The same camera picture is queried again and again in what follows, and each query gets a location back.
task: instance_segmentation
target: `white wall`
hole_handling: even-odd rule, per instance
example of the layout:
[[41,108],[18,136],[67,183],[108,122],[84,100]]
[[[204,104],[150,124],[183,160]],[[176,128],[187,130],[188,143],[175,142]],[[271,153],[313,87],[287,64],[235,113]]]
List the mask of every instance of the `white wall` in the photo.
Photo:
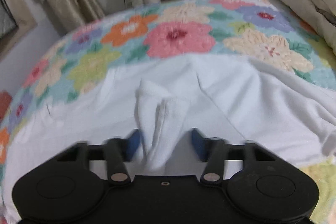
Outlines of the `white wall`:
[[60,35],[39,3],[25,0],[37,26],[28,32],[0,62],[0,91],[14,96],[43,54]]

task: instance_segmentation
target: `bedspread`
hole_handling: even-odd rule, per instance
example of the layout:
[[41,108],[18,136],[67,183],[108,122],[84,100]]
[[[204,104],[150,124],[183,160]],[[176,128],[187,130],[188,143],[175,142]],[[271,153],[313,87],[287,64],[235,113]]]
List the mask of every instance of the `bedspread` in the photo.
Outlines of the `bedspread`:
[[[332,50],[274,0],[177,0],[127,10],[66,35],[36,64],[0,127],[0,174],[6,147],[45,102],[77,100],[104,80],[110,67],[187,52],[247,54],[336,90]],[[320,189],[311,219],[335,224],[334,159],[302,170]]]

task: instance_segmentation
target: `window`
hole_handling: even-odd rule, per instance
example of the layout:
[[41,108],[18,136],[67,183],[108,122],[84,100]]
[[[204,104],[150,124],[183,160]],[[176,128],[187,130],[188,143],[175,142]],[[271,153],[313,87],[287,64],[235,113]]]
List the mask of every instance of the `window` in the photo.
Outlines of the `window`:
[[0,20],[6,20],[6,28],[1,29],[0,22],[0,61],[20,41],[36,22],[24,0],[2,0]]

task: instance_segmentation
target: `white towel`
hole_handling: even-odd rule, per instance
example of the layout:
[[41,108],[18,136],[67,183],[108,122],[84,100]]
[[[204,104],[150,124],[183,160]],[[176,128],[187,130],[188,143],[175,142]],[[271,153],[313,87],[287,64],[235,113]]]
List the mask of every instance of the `white towel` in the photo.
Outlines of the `white towel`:
[[182,136],[188,108],[186,99],[170,94],[153,82],[141,82],[138,115],[144,138],[146,174],[164,174],[164,166]]

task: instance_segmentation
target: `pink fabric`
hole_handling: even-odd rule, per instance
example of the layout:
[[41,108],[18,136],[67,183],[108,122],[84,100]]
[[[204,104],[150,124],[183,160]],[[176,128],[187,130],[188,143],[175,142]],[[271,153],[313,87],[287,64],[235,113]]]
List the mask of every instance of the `pink fabric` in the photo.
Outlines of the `pink fabric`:
[[23,84],[23,87],[26,88],[32,84],[34,84],[38,79],[41,78],[44,69],[49,65],[48,60],[41,60],[38,62],[31,73],[28,75],[26,81]]
[[210,0],[209,3],[221,4],[223,8],[228,10],[236,10],[241,6],[255,6],[254,3],[248,3],[243,0]]
[[187,52],[209,52],[216,44],[209,35],[210,25],[196,22],[167,22],[158,25],[146,37],[150,57],[166,58]]

